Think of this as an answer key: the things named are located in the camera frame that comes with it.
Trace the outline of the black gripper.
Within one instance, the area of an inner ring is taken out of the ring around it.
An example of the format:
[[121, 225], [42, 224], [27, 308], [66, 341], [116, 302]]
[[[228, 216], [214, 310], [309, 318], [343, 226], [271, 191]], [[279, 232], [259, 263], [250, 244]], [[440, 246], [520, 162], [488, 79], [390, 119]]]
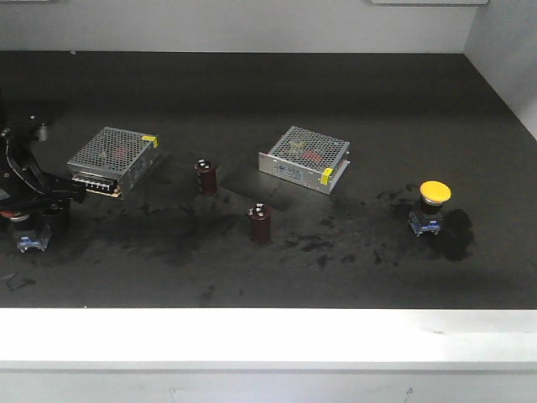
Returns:
[[36, 210], [44, 203], [43, 217], [53, 235], [64, 235], [70, 225], [70, 201], [82, 203], [86, 188], [79, 182], [42, 172], [31, 150], [33, 141], [42, 141], [46, 122], [26, 115], [1, 130], [1, 209]]

